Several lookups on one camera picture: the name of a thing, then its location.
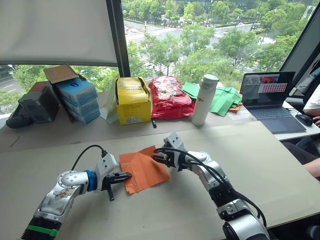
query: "red bag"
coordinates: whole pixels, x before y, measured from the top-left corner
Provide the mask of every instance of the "red bag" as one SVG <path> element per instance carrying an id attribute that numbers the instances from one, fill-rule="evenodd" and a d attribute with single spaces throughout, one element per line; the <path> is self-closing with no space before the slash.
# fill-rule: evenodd
<path id="1" fill-rule="evenodd" d="M 178 119 L 194 112 L 195 103 L 181 91 L 183 86 L 175 77 L 154 77 L 149 83 L 149 88 L 152 95 L 152 118 Z"/>

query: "white water bottle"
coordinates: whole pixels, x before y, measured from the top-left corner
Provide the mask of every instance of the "white water bottle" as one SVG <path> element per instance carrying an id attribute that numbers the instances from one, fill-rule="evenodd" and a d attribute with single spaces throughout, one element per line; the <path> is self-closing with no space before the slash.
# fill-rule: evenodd
<path id="1" fill-rule="evenodd" d="M 214 75 L 206 74 L 203 76 L 191 117 L 191 122 L 194 125 L 202 126 L 205 124 L 212 100 L 215 96 L 218 81 L 219 79 Z"/>

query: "orange cloth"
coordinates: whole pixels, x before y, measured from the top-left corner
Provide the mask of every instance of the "orange cloth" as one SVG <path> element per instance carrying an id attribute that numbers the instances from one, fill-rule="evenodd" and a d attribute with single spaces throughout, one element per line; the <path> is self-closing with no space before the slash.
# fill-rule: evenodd
<path id="1" fill-rule="evenodd" d="M 134 194 L 170 179 L 165 165 L 151 158 L 155 146 L 119 156 L 121 170 L 132 174 L 124 181 L 128 193 Z"/>

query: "laptop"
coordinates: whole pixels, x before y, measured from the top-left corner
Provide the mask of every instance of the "laptop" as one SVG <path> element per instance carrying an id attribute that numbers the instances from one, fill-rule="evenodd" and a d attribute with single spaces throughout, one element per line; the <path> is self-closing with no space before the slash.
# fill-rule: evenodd
<path id="1" fill-rule="evenodd" d="M 246 109 L 273 134 L 306 129 L 282 107 L 292 88 L 294 71 L 244 74 L 240 93 Z"/>

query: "black wire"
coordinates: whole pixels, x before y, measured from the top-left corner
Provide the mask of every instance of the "black wire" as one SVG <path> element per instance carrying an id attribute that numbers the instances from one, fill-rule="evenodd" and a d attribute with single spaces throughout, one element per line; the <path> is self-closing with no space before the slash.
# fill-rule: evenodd
<path id="1" fill-rule="evenodd" d="M 267 221 L 266 221 L 266 218 L 265 218 L 265 215 L 263 214 L 263 212 L 260 210 L 260 208 L 254 204 L 249 198 L 247 198 L 246 196 L 242 195 L 241 193 L 237 192 L 234 188 L 229 188 L 228 187 L 228 183 L 227 181 L 221 176 L 221 174 L 219 172 L 217 172 L 217 170 L 215 170 L 214 168 L 204 164 L 202 161 L 200 161 L 198 158 L 196 158 L 195 156 L 191 155 L 190 153 L 186 152 L 186 151 L 182 151 L 182 150 L 179 150 L 179 149 L 174 149 L 174 148 L 170 148 L 170 147 L 160 147 L 160 148 L 157 148 L 155 149 L 153 152 L 154 153 L 160 153 L 162 151 L 174 151 L 174 152 L 178 152 L 178 153 L 182 153 L 182 154 L 185 154 L 186 156 L 189 156 L 190 158 L 194 159 L 196 162 L 190 162 L 189 165 L 199 165 L 199 166 L 202 166 L 204 167 L 208 172 L 209 174 L 219 183 L 221 184 L 223 187 L 225 187 L 225 189 L 228 191 L 228 192 L 232 192 L 233 194 L 235 194 L 239 199 L 242 199 L 244 201 L 246 201 L 247 203 L 249 203 L 250 205 L 252 205 L 256 211 L 257 211 L 257 217 L 258 219 L 260 218 L 260 215 L 262 217 L 262 221 L 263 221 L 263 225 L 265 227 L 267 227 Z"/>
<path id="2" fill-rule="evenodd" d="M 81 156 L 82 156 L 88 149 L 93 148 L 93 147 L 100 148 L 100 149 L 101 149 L 101 152 L 102 152 L 102 155 L 103 155 L 104 153 L 107 154 L 106 150 L 104 150 L 104 149 L 102 148 L 102 146 L 96 145 L 96 144 L 90 145 L 90 146 L 88 146 L 86 149 L 84 149 L 84 150 L 80 153 L 80 155 L 78 156 L 78 158 L 75 160 L 75 162 L 74 162 L 71 170 L 74 170 L 74 169 L 75 169 L 75 167 L 76 167 L 79 159 L 81 158 Z"/>

